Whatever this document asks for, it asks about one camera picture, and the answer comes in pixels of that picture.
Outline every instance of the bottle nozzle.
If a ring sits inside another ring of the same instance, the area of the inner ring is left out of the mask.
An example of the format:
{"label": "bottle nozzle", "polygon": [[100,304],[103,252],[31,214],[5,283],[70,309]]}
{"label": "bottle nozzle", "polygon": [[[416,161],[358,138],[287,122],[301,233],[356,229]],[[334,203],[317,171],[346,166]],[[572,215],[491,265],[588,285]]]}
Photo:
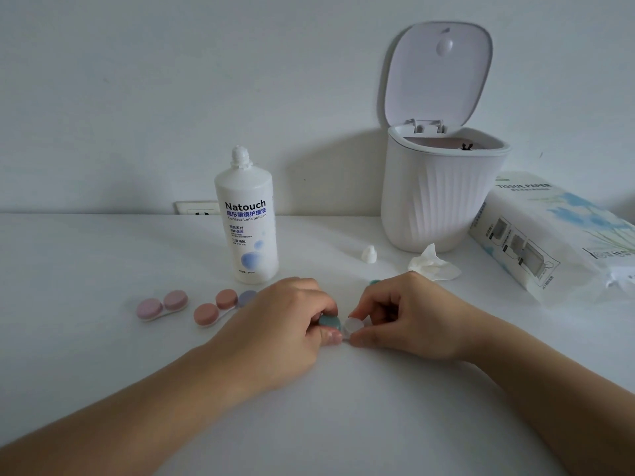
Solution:
{"label": "bottle nozzle", "polygon": [[236,167],[238,169],[251,167],[249,152],[245,147],[236,145],[234,150],[232,150],[232,167]]}

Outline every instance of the hand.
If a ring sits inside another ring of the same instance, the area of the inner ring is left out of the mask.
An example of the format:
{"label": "hand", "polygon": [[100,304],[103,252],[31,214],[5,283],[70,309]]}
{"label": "hand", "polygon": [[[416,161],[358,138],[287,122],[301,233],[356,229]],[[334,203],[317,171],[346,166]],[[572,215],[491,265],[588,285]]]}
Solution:
{"label": "hand", "polygon": [[283,279],[260,291],[206,345],[248,399],[290,383],[313,366],[320,346],[342,342],[337,329],[312,324],[322,313],[337,316],[337,304],[314,279]]}
{"label": "hand", "polygon": [[368,315],[372,327],[354,333],[352,345],[398,349],[430,359],[464,358],[481,317],[488,317],[416,272],[367,287],[349,317],[363,320]]}

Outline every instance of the electrical outlet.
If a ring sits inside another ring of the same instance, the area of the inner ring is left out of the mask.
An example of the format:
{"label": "electrical outlet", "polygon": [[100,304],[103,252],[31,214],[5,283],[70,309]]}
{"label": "electrical outlet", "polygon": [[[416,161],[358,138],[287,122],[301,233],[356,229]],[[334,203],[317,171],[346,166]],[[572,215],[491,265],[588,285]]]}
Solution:
{"label": "electrical outlet", "polygon": [[216,200],[201,202],[175,202],[177,212],[181,215],[218,215],[220,208]]}

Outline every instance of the open lid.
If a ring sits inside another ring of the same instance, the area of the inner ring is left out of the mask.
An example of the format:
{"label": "open lid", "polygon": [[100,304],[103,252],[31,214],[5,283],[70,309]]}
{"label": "open lid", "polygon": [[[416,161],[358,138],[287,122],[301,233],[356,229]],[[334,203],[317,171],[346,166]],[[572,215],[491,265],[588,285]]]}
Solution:
{"label": "open lid", "polygon": [[385,115],[461,126],[476,108],[491,62],[489,33],[471,23],[433,21],[403,34],[391,60]]}

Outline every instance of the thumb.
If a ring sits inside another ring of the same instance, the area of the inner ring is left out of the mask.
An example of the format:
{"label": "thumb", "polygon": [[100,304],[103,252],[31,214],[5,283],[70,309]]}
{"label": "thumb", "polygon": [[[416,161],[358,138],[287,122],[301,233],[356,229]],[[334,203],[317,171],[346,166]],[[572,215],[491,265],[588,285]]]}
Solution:
{"label": "thumb", "polygon": [[404,349],[403,337],[401,336],[398,321],[360,329],[351,334],[349,343],[355,347]]}
{"label": "thumb", "polygon": [[328,326],[311,326],[307,331],[307,339],[317,352],[321,346],[337,346],[342,342],[342,333]]}

